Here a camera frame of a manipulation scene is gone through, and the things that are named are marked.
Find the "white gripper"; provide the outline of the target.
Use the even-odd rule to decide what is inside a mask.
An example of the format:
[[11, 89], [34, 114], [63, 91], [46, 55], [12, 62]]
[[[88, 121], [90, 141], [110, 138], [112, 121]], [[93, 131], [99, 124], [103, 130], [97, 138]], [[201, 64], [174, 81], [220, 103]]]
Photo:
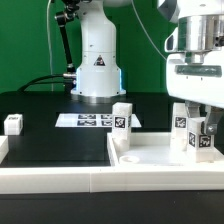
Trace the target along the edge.
[[217, 133], [224, 108], [224, 50], [208, 52], [204, 55], [203, 64], [194, 65], [185, 62], [183, 53], [169, 55], [166, 86], [170, 96], [189, 100], [185, 102], [189, 118], [199, 117], [199, 103], [205, 104], [203, 133]]

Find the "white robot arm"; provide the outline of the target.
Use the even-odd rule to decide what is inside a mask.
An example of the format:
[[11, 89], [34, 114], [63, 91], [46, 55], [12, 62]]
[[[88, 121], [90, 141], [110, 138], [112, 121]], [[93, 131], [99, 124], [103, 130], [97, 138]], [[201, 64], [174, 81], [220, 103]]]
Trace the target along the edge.
[[[126, 6], [133, 0], [67, 0], [65, 18], [80, 19], [82, 63], [72, 72], [72, 93], [96, 101], [124, 91], [116, 65], [116, 28], [105, 7]], [[196, 115], [206, 106], [202, 132], [213, 135], [224, 114], [224, 0], [157, 0], [158, 11], [177, 27], [166, 39], [168, 93], [186, 101]]]

